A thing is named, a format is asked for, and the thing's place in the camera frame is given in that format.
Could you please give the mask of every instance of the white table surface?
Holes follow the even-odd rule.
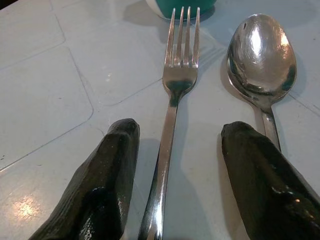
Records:
[[[200,24],[197,84],[178,110],[166,240],[248,240],[219,136],[233,121],[263,131],[224,65],[232,34],[254,13],[277,19],[296,53],[296,83],[273,110],[283,154],[320,194],[320,1],[217,0]],[[123,237],[137,239],[168,104],[168,25],[144,0],[20,0],[0,11],[0,240],[25,240],[48,218],[121,118],[141,128]]]

